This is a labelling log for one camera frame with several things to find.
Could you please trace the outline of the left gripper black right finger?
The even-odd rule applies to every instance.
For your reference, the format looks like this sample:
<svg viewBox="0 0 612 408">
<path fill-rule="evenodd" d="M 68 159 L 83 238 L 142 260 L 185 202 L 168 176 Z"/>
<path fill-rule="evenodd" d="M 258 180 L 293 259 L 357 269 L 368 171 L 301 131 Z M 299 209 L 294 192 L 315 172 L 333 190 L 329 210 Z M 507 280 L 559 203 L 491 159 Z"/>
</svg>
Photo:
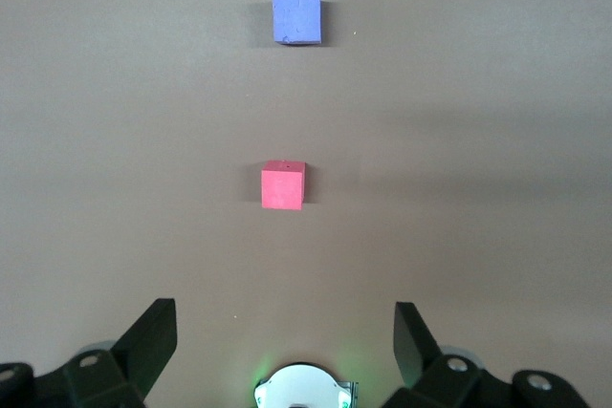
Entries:
<svg viewBox="0 0 612 408">
<path fill-rule="evenodd" d="M 404 385 L 385 407 L 586 407 L 566 379 L 540 370 L 522 370 L 504 382 L 474 361 L 445 354 L 415 304 L 398 302 L 393 350 Z"/>
</svg>

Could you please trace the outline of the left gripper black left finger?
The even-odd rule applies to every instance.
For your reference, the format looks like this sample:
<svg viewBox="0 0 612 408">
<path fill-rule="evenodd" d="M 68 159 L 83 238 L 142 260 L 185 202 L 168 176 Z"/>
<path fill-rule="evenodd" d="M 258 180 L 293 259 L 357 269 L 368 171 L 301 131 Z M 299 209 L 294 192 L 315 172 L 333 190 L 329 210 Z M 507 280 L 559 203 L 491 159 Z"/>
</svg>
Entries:
<svg viewBox="0 0 612 408">
<path fill-rule="evenodd" d="M 159 298 L 108 350 L 77 354 L 46 375 L 1 365 L 3 407 L 143 407 L 177 348 L 176 303 Z"/>
</svg>

